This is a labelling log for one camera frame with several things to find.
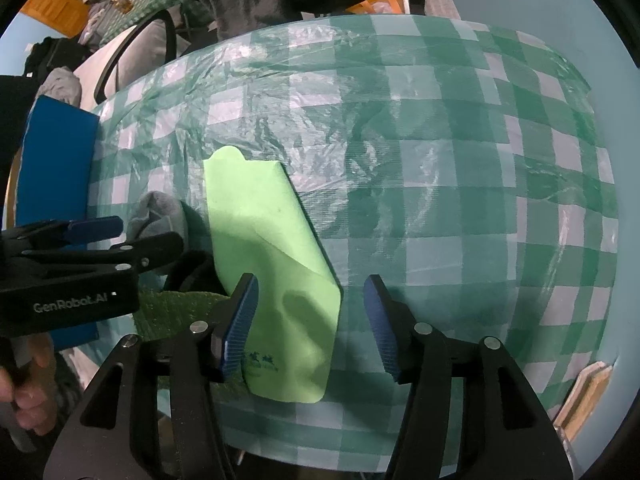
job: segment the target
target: green cloth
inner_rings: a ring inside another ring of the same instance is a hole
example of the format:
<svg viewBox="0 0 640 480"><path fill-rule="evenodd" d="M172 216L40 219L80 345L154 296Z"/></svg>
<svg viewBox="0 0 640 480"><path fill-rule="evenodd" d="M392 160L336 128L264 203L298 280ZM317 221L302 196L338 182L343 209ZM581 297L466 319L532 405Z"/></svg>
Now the green cloth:
<svg viewBox="0 0 640 480"><path fill-rule="evenodd" d="M340 290L279 162L233 146L204 163L216 270L226 290L244 272L260 299L244 346L249 391L283 402L324 396Z"/></svg>
<svg viewBox="0 0 640 480"><path fill-rule="evenodd" d="M212 292L151 290L141 290L138 297L140 308L133 313L133 322L145 341L174 336L194 321L209 319L216 304L227 299ZM168 387L169 377L159 377L158 388ZM217 401L238 399L248 394L240 370L224 384L212 383L211 391Z"/></svg>
<svg viewBox="0 0 640 480"><path fill-rule="evenodd" d="M551 414L597 351L618 211L588 92L542 41L481 23L361 15L256 30L95 110L88 214L128 218L161 190L186 205L191 247L210 250L203 161L226 145L279 161L342 289L331 372L315 404L221 405L226 441L384 470L408 389L383 369L368 274L448 336L501 338ZM99 356L132 330L108 326Z"/></svg>

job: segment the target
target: table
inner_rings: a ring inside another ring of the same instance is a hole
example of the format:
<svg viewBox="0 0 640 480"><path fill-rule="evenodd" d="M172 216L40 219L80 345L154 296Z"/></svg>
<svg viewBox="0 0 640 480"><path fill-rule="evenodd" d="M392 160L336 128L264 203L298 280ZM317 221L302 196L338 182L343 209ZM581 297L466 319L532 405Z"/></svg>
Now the table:
<svg viewBox="0 0 640 480"><path fill-rule="evenodd" d="M126 219L164 190L188 206L190 244L210 248L202 161L226 144L281 161L343 291L332 372L317 404L224 404L225 438L382 471L407 389L384 373L364 314L369 273L447 336L503 339L550 415L598 348L618 224L587 92L540 40L480 23L337 16L258 30L96 109L89 214ZM99 361L133 330L105 322L87 351Z"/></svg>

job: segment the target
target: human hand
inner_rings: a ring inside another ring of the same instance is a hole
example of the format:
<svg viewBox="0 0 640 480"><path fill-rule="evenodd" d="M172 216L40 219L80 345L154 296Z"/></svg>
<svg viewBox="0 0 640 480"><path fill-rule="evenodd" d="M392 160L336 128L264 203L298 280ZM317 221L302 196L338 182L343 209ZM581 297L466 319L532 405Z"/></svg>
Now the human hand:
<svg viewBox="0 0 640 480"><path fill-rule="evenodd" d="M28 378L16 388L7 371L0 368L0 402L15 401L18 405L15 412L18 424L25 430L34 430L37 435L42 436L56 425L56 360L48 334L28 336L27 345L32 357Z"/></svg>

